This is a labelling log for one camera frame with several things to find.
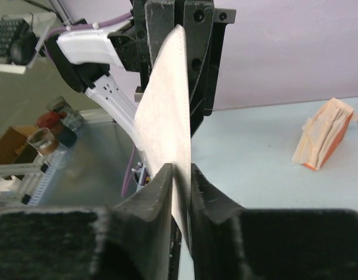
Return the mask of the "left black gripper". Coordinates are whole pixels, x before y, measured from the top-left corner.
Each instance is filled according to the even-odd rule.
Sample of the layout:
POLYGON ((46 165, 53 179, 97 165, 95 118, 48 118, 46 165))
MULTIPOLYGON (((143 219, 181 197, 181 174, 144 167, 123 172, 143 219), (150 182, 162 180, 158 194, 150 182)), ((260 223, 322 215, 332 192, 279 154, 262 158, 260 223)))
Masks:
POLYGON ((167 35, 176 25, 185 29, 191 134, 212 114, 225 29, 234 9, 218 9, 213 1, 132 1, 128 27, 109 35, 126 71, 140 74, 139 102, 167 35))

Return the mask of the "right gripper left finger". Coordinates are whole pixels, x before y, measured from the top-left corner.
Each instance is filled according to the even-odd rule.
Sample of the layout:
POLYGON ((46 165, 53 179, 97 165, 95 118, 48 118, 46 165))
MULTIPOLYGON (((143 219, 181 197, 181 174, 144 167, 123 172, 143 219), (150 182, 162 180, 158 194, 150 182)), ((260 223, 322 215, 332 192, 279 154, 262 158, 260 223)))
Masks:
POLYGON ((0 279, 167 279, 173 166, 116 206, 0 207, 0 279))

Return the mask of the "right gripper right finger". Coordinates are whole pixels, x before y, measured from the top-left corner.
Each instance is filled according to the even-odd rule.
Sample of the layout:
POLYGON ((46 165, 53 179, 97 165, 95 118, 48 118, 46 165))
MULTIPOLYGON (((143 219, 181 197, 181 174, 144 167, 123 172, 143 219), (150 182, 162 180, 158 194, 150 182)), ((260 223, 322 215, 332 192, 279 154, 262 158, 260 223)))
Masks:
POLYGON ((358 212, 248 209, 191 173, 196 279, 358 279, 358 212))

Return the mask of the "white paper coffee filter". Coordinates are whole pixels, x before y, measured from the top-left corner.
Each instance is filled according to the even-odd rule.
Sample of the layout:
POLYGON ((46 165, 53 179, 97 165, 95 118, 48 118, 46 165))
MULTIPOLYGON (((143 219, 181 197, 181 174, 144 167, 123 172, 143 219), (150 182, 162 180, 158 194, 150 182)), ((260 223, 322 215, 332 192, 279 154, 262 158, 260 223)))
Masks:
POLYGON ((185 30, 177 25, 164 39, 134 118, 137 147, 152 176, 173 165, 171 214, 191 246, 191 129, 185 30))

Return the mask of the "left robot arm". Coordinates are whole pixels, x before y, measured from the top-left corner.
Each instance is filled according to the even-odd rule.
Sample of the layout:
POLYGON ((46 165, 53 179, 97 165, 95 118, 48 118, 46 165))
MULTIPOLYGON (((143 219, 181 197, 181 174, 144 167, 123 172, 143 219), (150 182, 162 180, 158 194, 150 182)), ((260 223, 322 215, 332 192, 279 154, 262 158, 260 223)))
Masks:
POLYGON ((118 18, 50 32, 45 47, 63 80, 134 142, 151 142, 151 130, 184 151, 212 113, 225 29, 235 19, 213 1, 132 1, 118 18))

